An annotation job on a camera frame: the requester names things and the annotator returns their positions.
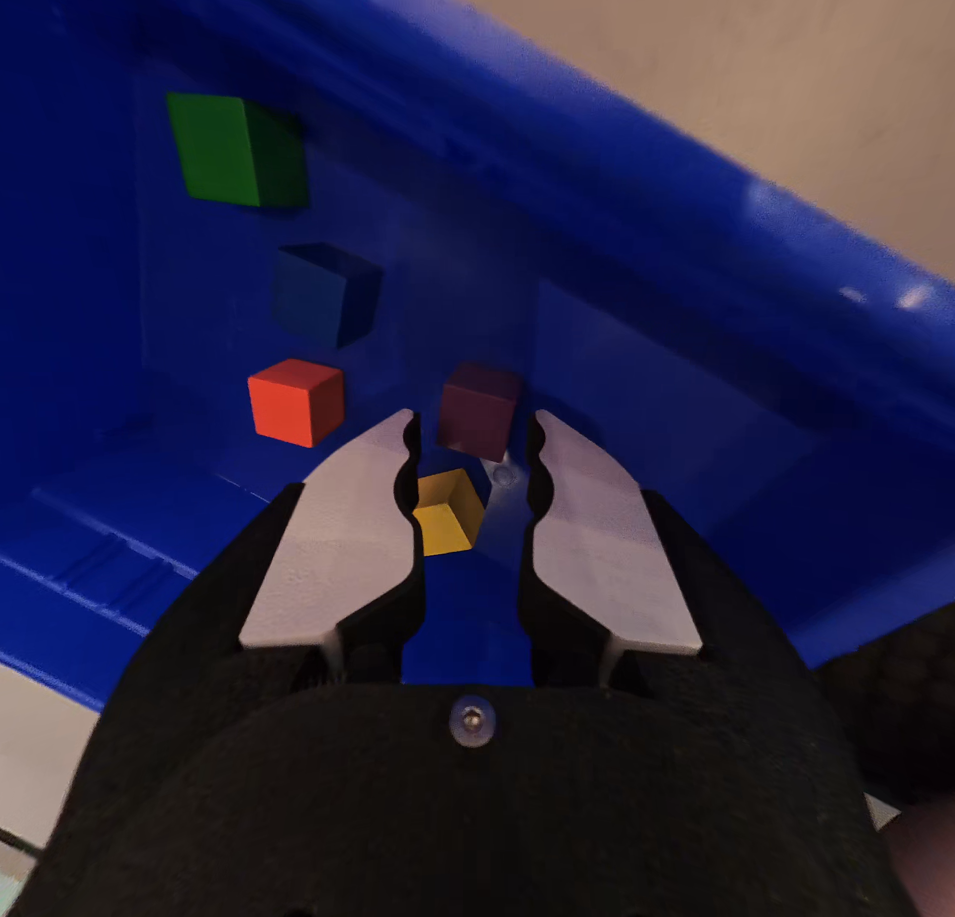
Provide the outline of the purple wooden cube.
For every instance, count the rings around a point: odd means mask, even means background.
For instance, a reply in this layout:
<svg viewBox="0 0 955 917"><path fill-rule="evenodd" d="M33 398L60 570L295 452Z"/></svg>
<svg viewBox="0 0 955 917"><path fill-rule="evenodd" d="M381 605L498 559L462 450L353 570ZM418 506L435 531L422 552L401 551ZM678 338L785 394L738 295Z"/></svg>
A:
<svg viewBox="0 0 955 917"><path fill-rule="evenodd" d="M522 386L519 374L460 363L441 394L437 445L503 463Z"/></svg>

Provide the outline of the black oval pad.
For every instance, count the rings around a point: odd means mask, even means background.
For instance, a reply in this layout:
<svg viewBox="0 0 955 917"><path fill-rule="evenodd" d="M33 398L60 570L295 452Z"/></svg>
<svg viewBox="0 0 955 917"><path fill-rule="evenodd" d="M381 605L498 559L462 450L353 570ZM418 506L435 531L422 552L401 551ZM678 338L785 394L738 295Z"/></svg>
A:
<svg viewBox="0 0 955 917"><path fill-rule="evenodd" d="M831 659L814 675L879 796L910 805L953 794L953 604Z"/></svg>

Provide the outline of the person's leg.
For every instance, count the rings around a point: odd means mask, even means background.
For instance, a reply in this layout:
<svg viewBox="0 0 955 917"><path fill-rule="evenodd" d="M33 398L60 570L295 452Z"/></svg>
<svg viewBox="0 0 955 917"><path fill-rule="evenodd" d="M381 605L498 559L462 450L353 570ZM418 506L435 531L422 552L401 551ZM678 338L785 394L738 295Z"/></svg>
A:
<svg viewBox="0 0 955 917"><path fill-rule="evenodd" d="M954 796L907 808L882 836L919 914L953 916Z"/></svg>

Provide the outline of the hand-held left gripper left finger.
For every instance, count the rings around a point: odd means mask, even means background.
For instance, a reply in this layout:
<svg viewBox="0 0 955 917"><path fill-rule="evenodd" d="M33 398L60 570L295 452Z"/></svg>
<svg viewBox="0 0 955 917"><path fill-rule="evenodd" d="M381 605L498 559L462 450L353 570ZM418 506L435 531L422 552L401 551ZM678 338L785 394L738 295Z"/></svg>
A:
<svg viewBox="0 0 955 917"><path fill-rule="evenodd" d="M420 416L399 409L304 480L248 614L246 648L344 644L343 623L409 581L422 557Z"/></svg>

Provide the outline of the orange wooden cube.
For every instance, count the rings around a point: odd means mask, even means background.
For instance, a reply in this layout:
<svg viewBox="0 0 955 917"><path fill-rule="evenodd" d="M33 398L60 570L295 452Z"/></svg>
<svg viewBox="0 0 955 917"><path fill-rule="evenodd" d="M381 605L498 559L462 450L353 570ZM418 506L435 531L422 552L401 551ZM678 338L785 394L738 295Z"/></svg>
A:
<svg viewBox="0 0 955 917"><path fill-rule="evenodd" d="M314 448L345 421L342 370L287 359L247 379L256 433Z"/></svg>

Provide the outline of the yellow wooden cube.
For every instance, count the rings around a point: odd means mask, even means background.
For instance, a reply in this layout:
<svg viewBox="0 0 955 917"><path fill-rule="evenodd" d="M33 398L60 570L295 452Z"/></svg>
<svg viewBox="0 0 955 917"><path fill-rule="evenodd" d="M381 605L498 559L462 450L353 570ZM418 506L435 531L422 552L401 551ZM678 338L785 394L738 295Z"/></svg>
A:
<svg viewBox="0 0 955 917"><path fill-rule="evenodd" d="M417 482L418 503L413 510L423 536L426 557L474 548L485 505L463 468L422 477Z"/></svg>

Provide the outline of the blue plastic bin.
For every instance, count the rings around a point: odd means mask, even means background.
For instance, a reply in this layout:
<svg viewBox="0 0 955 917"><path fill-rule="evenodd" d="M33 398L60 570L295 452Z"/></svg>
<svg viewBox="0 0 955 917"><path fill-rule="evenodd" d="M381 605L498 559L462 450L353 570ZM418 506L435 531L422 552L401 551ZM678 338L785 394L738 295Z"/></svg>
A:
<svg viewBox="0 0 955 917"><path fill-rule="evenodd" d="M166 95L296 115L309 205L189 196ZM276 254L385 275L328 349ZM314 448L247 379L345 374ZM953 602L953 290L459 0L2 0L2 665L99 712L283 487L462 362L519 374L511 488L426 562L415 684L530 683L524 448L550 409L667 500L812 667Z"/></svg>

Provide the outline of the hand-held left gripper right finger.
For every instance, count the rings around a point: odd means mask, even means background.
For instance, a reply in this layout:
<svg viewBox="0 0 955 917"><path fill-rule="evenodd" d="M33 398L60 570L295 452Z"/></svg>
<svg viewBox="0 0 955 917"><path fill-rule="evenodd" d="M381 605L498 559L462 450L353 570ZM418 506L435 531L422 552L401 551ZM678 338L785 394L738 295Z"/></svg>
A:
<svg viewBox="0 0 955 917"><path fill-rule="evenodd" d="M519 621L532 647L696 656L703 640L640 484L554 413L528 424Z"/></svg>

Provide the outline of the green wooden cube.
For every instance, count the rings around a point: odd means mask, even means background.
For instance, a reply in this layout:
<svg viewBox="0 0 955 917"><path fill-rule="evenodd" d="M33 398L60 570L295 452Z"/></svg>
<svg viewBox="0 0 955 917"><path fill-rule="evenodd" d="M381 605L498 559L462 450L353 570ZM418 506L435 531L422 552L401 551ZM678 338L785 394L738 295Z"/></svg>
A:
<svg viewBox="0 0 955 917"><path fill-rule="evenodd" d="M175 92L166 106L190 197L257 208L309 205L296 115L248 99Z"/></svg>

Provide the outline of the blue wooden cube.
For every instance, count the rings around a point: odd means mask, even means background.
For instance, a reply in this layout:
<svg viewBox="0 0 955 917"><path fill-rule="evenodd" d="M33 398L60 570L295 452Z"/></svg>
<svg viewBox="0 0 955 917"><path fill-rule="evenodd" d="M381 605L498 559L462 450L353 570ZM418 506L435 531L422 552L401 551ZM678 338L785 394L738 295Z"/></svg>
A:
<svg viewBox="0 0 955 917"><path fill-rule="evenodd" d="M281 246L273 316L290 333L343 349L372 332L384 275L382 266L328 242Z"/></svg>

